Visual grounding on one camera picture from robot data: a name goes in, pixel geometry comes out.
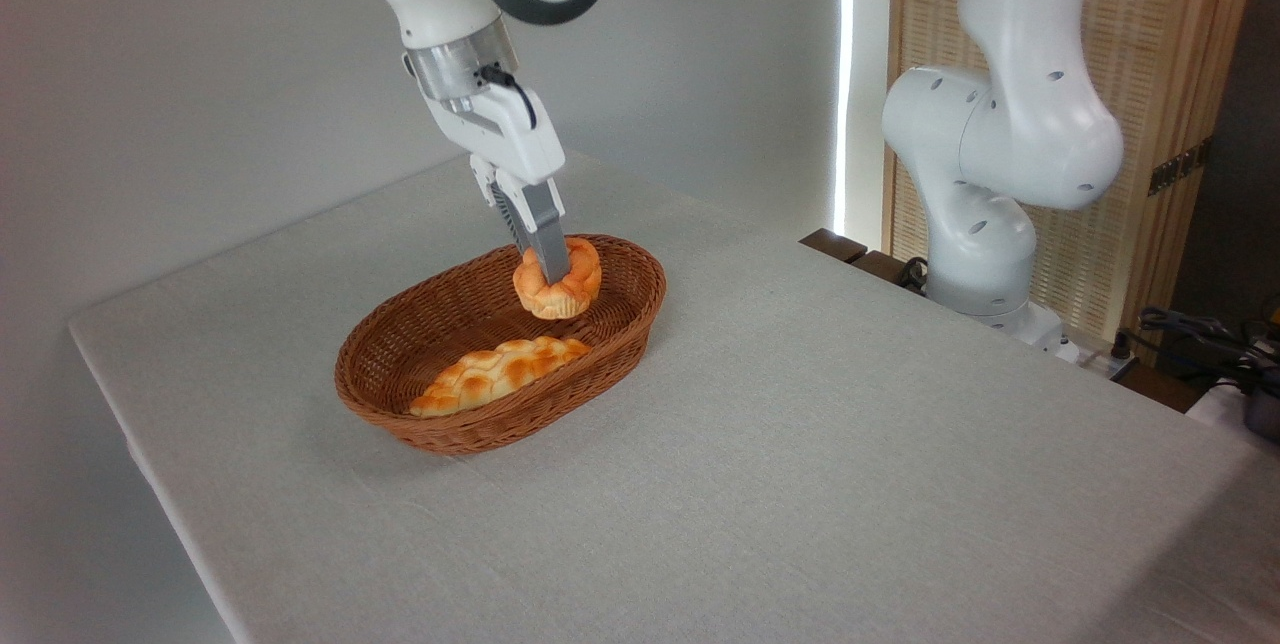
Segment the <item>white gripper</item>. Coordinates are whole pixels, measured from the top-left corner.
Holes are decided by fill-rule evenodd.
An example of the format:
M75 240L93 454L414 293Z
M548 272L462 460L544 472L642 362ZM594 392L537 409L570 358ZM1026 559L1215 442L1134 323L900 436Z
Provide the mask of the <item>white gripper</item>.
M557 284L570 271L564 207L552 179L564 166L564 151L538 93L485 85L467 97L470 110L457 114L452 100L431 99L421 82L419 90L445 137L475 154L475 179L518 252L532 248L545 283Z

